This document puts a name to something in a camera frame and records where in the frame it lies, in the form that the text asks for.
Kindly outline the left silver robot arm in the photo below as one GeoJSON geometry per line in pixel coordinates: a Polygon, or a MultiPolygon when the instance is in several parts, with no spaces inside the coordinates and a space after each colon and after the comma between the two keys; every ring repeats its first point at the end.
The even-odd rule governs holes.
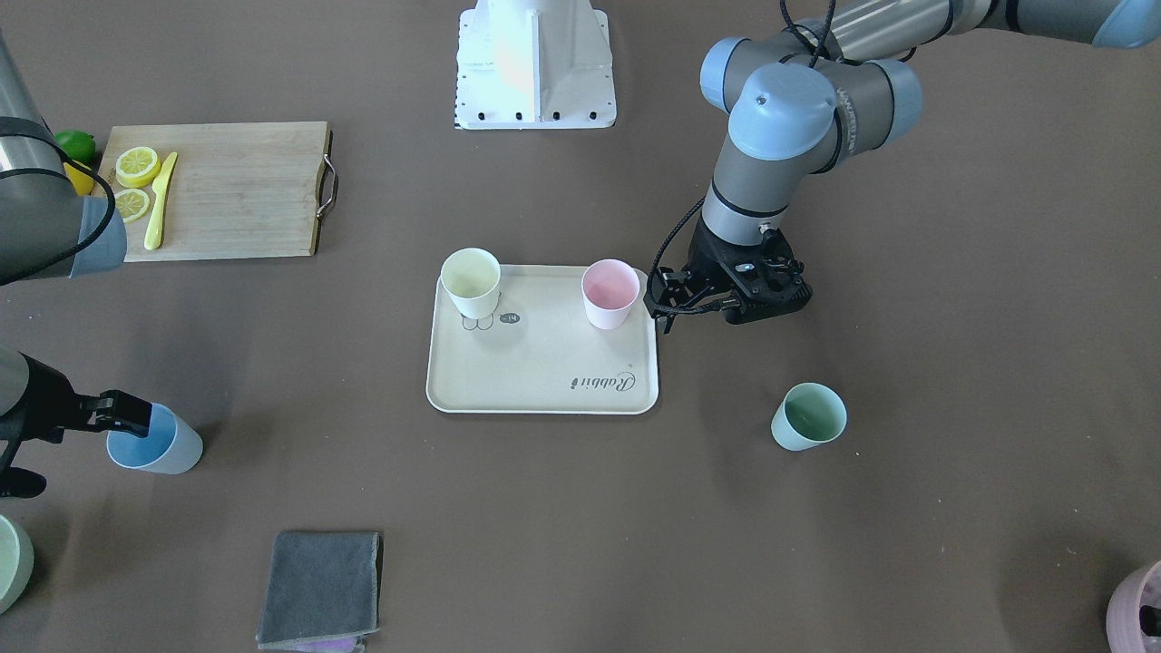
{"type": "Polygon", "coordinates": [[[695,220],[688,263],[655,263],[644,288],[654,320],[721,313],[745,324],[796,313],[813,292],[781,232],[805,177],[901,138],[923,109],[907,57],[978,28],[1095,48],[1158,40],[1156,1],[854,1],[765,41],[733,37],[702,62],[700,86],[728,132],[695,220]]]}

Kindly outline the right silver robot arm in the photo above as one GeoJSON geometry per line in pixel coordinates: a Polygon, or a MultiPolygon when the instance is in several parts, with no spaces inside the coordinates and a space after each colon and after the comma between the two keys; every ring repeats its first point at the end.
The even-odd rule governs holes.
{"type": "MultiPolygon", "coordinates": [[[[75,278],[123,264],[127,231],[111,186],[96,174],[100,198],[79,198],[66,175],[68,157],[26,89],[7,48],[1,50],[1,273],[3,285],[27,278],[75,278]]],[[[75,393],[62,372],[15,349],[1,350],[1,491],[33,498],[46,480],[16,467],[22,443],[60,443],[67,430],[145,437],[152,406],[122,390],[75,393]]]]}

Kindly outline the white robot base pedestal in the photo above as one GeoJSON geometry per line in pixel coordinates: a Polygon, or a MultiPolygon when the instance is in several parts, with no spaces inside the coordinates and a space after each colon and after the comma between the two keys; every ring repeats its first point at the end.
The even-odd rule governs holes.
{"type": "Polygon", "coordinates": [[[615,124],[610,17],[589,1],[478,1],[460,13],[456,62],[461,130],[615,124]]]}

